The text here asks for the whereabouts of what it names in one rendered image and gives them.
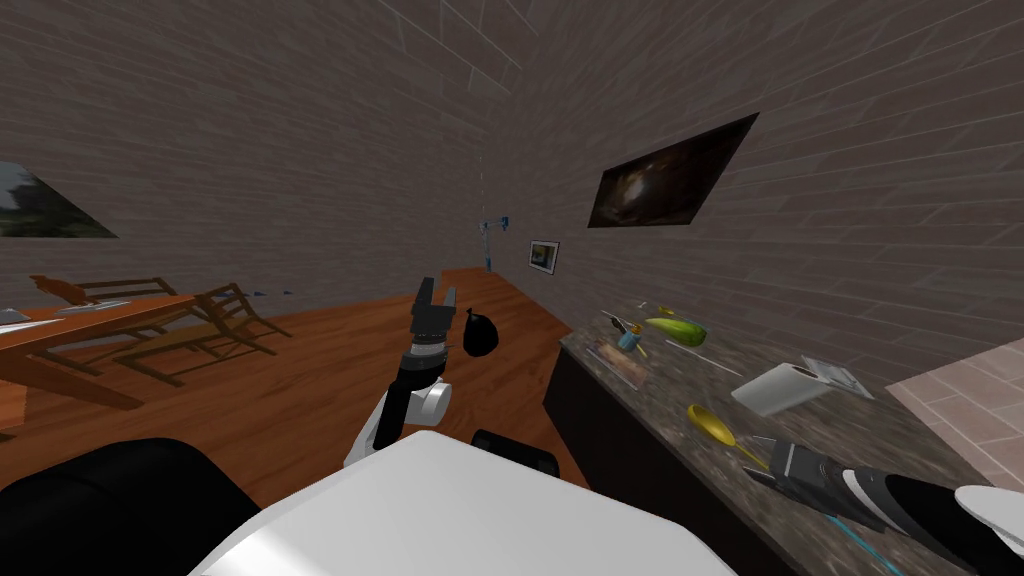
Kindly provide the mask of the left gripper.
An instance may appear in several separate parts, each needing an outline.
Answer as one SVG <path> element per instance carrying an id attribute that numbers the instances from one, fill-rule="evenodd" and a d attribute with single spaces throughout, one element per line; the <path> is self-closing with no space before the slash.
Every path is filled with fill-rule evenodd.
<path id="1" fill-rule="evenodd" d="M 449 330 L 457 312 L 457 289 L 455 287 L 447 288 L 442 301 L 443 306 L 431 306 L 434 285 L 434 277 L 424 277 L 412 305 L 410 333 L 415 345 L 427 346 L 443 343 L 447 339 Z"/>

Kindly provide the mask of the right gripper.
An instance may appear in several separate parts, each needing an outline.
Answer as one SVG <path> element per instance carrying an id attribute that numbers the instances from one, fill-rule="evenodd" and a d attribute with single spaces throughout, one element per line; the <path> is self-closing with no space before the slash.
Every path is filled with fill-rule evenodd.
<path id="1" fill-rule="evenodd" d="M 760 483 L 774 483 L 775 489 L 794 501 L 825 515 L 845 510 L 845 467 L 837 460 L 802 445 L 769 437 L 751 438 L 762 448 L 773 448 L 769 472 L 743 467 Z"/>

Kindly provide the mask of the black round object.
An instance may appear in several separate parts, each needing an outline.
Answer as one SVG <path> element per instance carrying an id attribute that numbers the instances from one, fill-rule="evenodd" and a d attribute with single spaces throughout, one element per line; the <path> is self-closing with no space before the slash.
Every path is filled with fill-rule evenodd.
<path id="1" fill-rule="evenodd" d="M 467 310 L 462 346 L 474 358 L 487 356 L 499 344 L 499 334 L 495 324 L 484 315 Z"/>

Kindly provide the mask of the yellow spoon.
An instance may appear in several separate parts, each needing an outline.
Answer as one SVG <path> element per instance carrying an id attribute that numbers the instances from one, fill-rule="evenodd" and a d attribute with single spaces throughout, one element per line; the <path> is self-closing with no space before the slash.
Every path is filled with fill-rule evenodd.
<path id="1" fill-rule="evenodd" d="M 732 431 L 728 426 L 715 414 L 701 407 L 700 405 L 692 404 L 687 408 L 687 416 L 690 422 L 708 435 L 710 438 L 718 441 L 719 443 L 735 448 L 744 456 L 753 460 L 762 469 L 768 470 L 769 466 L 755 456 L 752 452 L 743 448 L 736 440 Z"/>

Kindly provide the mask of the white paper towel roll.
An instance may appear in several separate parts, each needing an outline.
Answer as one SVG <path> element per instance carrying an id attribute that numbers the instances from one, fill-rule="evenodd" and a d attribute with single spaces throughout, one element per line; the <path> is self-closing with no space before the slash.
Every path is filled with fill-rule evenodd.
<path id="1" fill-rule="evenodd" d="M 803 366 L 782 363 L 735 388 L 731 396 L 755 414 L 769 417 L 829 389 L 826 378 Z"/>

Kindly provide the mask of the thin silver rod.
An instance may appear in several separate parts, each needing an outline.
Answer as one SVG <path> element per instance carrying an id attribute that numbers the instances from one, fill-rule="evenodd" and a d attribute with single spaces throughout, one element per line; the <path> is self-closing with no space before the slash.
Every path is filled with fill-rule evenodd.
<path id="1" fill-rule="evenodd" d="M 739 372 L 737 372 L 737 371 L 735 371 L 735 370 L 733 370 L 733 369 L 731 369 L 731 368 L 729 368 L 729 367 L 727 367 L 725 365 L 722 365 L 722 364 L 720 364 L 720 363 L 718 363 L 718 362 L 716 362 L 714 360 L 711 360 L 711 359 L 709 359 L 709 358 L 707 358 L 707 357 L 705 357 L 705 356 L 696 353 L 695 351 L 693 351 L 693 349 L 691 349 L 689 347 L 686 347 L 686 346 L 683 346 L 681 344 L 678 344 L 677 342 L 675 342 L 675 341 L 673 341 L 671 339 L 666 339 L 666 340 L 664 340 L 664 342 L 666 344 L 669 344 L 671 346 L 676 347 L 677 349 L 682 349 L 683 352 L 686 352 L 686 353 L 690 354 L 691 356 L 695 357 L 696 359 L 701 360 L 705 363 L 710 364 L 711 366 L 714 366 L 714 367 L 716 367 L 718 369 L 721 369 L 721 370 L 724 370 L 726 372 L 729 372 L 730 374 L 733 374 L 733 375 L 735 375 L 737 377 L 742 377 L 743 376 Z"/>

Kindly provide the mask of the dark counter cabinet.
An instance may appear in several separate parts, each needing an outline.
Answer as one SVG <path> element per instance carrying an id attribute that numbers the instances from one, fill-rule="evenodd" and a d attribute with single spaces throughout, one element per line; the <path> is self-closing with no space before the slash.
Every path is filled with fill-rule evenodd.
<path id="1" fill-rule="evenodd" d="M 593 491 L 687 528 L 739 576 L 803 576 L 566 349 L 543 406 Z"/>

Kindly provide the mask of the thin teal rod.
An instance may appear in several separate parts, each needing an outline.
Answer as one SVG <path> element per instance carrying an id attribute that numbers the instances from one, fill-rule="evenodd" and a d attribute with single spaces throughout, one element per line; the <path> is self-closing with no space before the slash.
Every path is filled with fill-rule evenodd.
<path id="1" fill-rule="evenodd" d="M 874 560 L 877 560 L 890 574 L 893 576 L 906 576 L 902 571 L 900 571 L 894 564 L 882 556 L 873 546 L 871 546 L 867 541 L 865 541 L 860 535 L 858 535 L 852 528 L 850 528 L 845 522 L 840 520 L 838 517 L 825 515 L 825 518 L 837 526 L 844 534 L 846 534 L 853 542 L 860 546 L 864 551 L 870 554 Z"/>

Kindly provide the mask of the green cucumber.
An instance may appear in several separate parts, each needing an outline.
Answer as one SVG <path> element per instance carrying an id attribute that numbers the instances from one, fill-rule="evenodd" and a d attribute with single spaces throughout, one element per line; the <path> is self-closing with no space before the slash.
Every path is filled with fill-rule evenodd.
<path id="1" fill-rule="evenodd" d="M 699 324 L 678 318 L 648 318 L 644 322 L 684 347 L 698 347 L 707 338 L 707 330 Z"/>

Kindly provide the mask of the brown flat board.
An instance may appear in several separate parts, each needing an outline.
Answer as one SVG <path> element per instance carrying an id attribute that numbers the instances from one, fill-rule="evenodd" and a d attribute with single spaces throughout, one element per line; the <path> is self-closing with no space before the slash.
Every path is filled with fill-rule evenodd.
<path id="1" fill-rule="evenodd" d="M 589 343 L 586 349 L 633 390 L 643 387 L 648 376 L 647 369 L 617 345 L 605 340 L 595 340 Z"/>

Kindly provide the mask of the wooden chair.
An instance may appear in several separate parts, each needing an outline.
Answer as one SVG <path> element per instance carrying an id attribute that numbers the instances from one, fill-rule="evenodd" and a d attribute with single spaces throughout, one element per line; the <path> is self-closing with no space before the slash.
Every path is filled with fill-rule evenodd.
<path id="1" fill-rule="evenodd" d="M 197 294 L 195 303 L 202 324 L 174 329 L 166 334 L 135 344 L 117 353 L 112 361 L 152 377 L 165 384 L 181 387 L 180 377 L 189 372 L 223 363 L 242 356 L 261 352 L 276 353 L 258 340 L 271 334 L 292 336 L 278 325 L 256 313 L 248 297 L 234 284 Z M 177 372 L 164 372 L 144 364 L 144 360 L 175 349 L 195 348 L 212 360 Z"/>
<path id="2" fill-rule="evenodd" d="M 86 295 L 98 301 L 131 300 L 141 297 L 175 296 L 178 292 L 161 277 L 80 282 Z"/>

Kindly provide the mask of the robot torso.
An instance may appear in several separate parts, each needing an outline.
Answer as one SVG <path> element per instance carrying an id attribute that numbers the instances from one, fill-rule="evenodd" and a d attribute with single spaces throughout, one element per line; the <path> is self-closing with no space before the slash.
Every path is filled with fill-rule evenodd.
<path id="1" fill-rule="evenodd" d="M 686 528 L 435 431 L 271 504 L 189 576 L 737 576 Z"/>

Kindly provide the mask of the wooden dining table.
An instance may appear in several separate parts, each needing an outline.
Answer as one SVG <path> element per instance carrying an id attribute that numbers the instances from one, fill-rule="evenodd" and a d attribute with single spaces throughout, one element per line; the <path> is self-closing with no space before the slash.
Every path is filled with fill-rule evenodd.
<path id="1" fill-rule="evenodd" d="M 37 355 L 49 348 L 101 338 L 139 322 L 186 310 L 195 303 L 195 295 L 185 294 L 140 299 L 113 308 L 72 315 L 58 315 L 55 308 L 27 310 L 24 314 L 29 321 L 20 328 L 14 324 L 0 326 L 0 380 L 122 411 L 136 409 L 143 405 L 142 401 L 41 362 Z"/>

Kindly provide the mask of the large dark wall picture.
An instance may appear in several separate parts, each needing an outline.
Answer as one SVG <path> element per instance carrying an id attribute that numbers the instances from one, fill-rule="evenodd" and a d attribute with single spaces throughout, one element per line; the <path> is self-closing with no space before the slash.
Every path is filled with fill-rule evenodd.
<path id="1" fill-rule="evenodd" d="M 688 225 L 759 114 L 627 161 L 602 173 L 588 225 Z"/>

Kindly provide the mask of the dark landscape wall picture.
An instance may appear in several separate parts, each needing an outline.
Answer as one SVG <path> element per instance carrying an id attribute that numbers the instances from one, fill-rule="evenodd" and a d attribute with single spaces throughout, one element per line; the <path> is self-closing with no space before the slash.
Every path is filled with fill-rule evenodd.
<path id="1" fill-rule="evenodd" d="M 39 177 L 0 161 L 0 237 L 117 238 Z"/>

